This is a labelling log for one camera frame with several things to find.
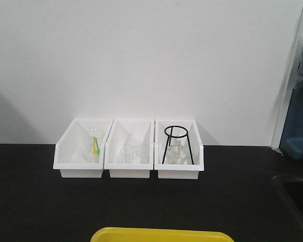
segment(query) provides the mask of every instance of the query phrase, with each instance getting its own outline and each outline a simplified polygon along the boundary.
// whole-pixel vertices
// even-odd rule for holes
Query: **metal ring stand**
[[[183,129],[185,130],[185,135],[181,135],[181,136],[173,136],[173,128],[180,128],[180,129]],[[166,130],[168,129],[171,129],[171,133],[168,134],[166,132]],[[163,156],[163,162],[162,164],[164,164],[164,161],[165,161],[165,156],[166,156],[166,151],[167,151],[167,148],[171,145],[171,140],[172,138],[175,138],[175,139],[180,139],[180,138],[184,138],[186,137],[187,138],[187,143],[188,143],[188,148],[190,150],[190,155],[191,155],[191,161],[192,161],[192,165],[194,165],[194,162],[193,162],[193,156],[192,156],[192,150],[191,150],[191,145],[190,145],[190,139],[188,137],[188,130],[182,126],[178,126],[178,125],[171,125],[171,126],[168,126],[165,128],[164,130],[165,132],[165,135],[167,135],[167,141],[166,141],[166,147],[165,147],[165,152],[164,152],[164,156]]]

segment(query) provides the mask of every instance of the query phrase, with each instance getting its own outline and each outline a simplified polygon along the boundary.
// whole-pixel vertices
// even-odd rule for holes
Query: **plastic storage bin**
[[[164,130],[168,126],[182,126],[188,130],[194,164],[191,162],[188,142],[182,138],[186,160],[184,164],[162,164],[167,136]],[[203,144],[194,120],[156,120],[155,129],[155,170],[158,178],[197,179],[199,171],[204,170]]]
[[[303,159],[303,87],[293,89],[280,148],[293,159]]]
[[[106,143],[104,168],[110,177],[149,178],[153,142],[153,120],[115,120]]]
[[[101,177],[105,143],[112,122],[112,120],[73,120],[56,143],[53,169],[59,169],[62,177]],[[90,162],[85,158],[85,137],[88,135],[88,131],[95,129],[104,134],[100,139],[101,142],[97,143],[99,154],[96,155],[96,161]]]
[[[150,229],[150,228],[102,228],[91,242],[233,242],[220,232]]]

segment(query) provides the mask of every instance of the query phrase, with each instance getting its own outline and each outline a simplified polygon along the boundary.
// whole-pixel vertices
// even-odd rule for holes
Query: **clear glassware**
[[[183,151],[181,139],[174,139],[174,144],[167,148],[167,159],[166,163],[183,165],[186,160],[186,154]]]
[[[84,158],[89,162],[98,163],[104,132],[97,129],[87,130],[83,134]]]
[[[142,144],[135,140],[129,139],[128,143],[120,149],[120,162],[140,163]]]

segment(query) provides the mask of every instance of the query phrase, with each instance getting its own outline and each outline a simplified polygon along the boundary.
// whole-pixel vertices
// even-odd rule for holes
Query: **white plastic bin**
[[[153,120],[115,120],[105,154],[110,177],[149,178],[153,154]]]
[[[168,126],[182,126],[188,130],[192,157],[191,162],[187,138],[181,138],[182,146],[186,154],[184,164],[167,164],[163,162],[167,136],[164,130]],[[156,120],[155,128],[155,170],[158,170],[158,178],[171,179],[197,179],[199,171],[204,170],[203,144],[194,120]]]
[[[112,120],[74,119],[56,143],[53,169],[59,169],[62,177],[100,178],[103,172],[105,144]],[[98,144],[99,154],[94,162],[85,158],[85,135],[90,130],[104,132]]]

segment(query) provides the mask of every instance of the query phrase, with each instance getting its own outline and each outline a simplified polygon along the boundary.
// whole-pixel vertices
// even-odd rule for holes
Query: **black countertop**
[[[61,178],[54,145],[0,145],[0,241],[89,241],[107,226],[221,231],[235,242],[300,241],[275,185],[303,161],[268,147],[205,147],[198,180]]]

